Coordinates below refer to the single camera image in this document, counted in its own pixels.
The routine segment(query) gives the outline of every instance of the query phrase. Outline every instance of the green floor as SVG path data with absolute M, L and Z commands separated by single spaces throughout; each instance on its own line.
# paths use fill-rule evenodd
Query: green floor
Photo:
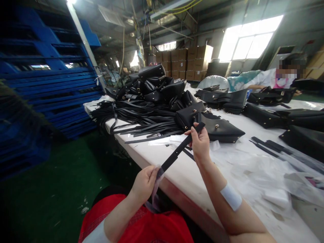
M 81 210 L 101 188 L 131 188 L 140 168 L 114 156 L 109 144 L 116 142 L 93 131 L 55 145 L 47 162 L 0 183 L 1 221 L 15 242 L 77 242 Z

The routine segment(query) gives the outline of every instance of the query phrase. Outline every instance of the white shirt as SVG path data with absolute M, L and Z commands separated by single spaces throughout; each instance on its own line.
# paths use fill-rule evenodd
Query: white shirt
M 276 85 L 276 82 L 282 88 L 290 88 L 290 85 L 295 80 L 295 77 L 291 78 L 281 78 L 276 79 L 276 68 L 269 69 L 267 71 L 259 73 L 254 79 L 250 82 L 243 85 L 242 89 L 248 88 L 250 85 L 264 85 L 264 86 L 271 86 L 273 88 Z

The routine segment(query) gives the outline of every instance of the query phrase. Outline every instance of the cardboard box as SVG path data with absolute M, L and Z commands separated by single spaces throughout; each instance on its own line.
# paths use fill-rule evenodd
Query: cardboard box
M 165 71 L 171 71 L 171 62 L 162 62 Z
M 187 70 L 187 60 L 178 61 L 178 70 L 186 71 Z
M 194 70 L 195 60 L 188 60 L 187 70 Z
M 179 71 L 179 78 L 186 79 L 186 71 Z
M 172 77 L 172 72 L 171 71 L 165 71 L 165 76 L 166 77 Z
M 206 70 L 206 63 L 207 60 L 206 59 L 196 59 L 194 62 L 194 71 L 204 71 Z
M 178 79 L 179 78 L 179 71 L 172 71 L 172 77 L 174 79 Z
M 156 63 L 162 62 L 162 52 L 155 53 Z
M 187 48 L 179 50 L 179 60 L 186 60 L 187 56 L 188 56 L 188 49 Z
M 163 51 L 162 52 L 162 60 L 163 61 L 171 61 L 171 52 L 170 51 Z
M 178 61 L 179 60 L 179 50 L 172 50 L 171 51 L 171 61 Z
M 188 60 L 194 60 L 197 58 L 198 47 L 190 47 L 188 49 Z
M 172 70 L 178 71 L 179 70 L 179 64 L 177 61 L 172 62 Z
M 194 80 L 195 79 L 195 71 L 187 71 L 186 72 L 186 79 L 187 80 Z
M 213 54 L 213 47 L 206 45 L 206 46 L 199 46 L 197 50 L 197 58 L 206 59 L 207 62 L 210 62 Z
M 206 71 L 195 71 L 194 81 L 201 81 L 205 78 Z

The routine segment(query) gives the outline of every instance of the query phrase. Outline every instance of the worker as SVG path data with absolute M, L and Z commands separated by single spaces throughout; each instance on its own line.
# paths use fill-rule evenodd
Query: worker
M 190 133 L 189 146 L 229 240 L 234 243 L 275 242 L 246 201 L 232 187 L 225 192 L 229 184 L 211 161 L 206 128 L 198 134 L 191 127 L 185 135 Z M 99 200 L 84 218 L 79 243 L 194 242 L 181 213 L 153 214 L 143 206 L 152 193 L 158 169 L 151 165 L 140 171 L 127 196 L 112 191 L 110 194 L 114 195 Z
M 265 87 L 271 88 L 290 88 L 296 78 L 302 77 L 305 71 L 306 58 L 302 53 L 294 53 L 280 60 L 277 68 L 269 69 L 259 73 L 253 80 L 244 84 L 242 89 L 252 89 L 259 92 Z M 302 93 L 297 90 L 295 96 Z

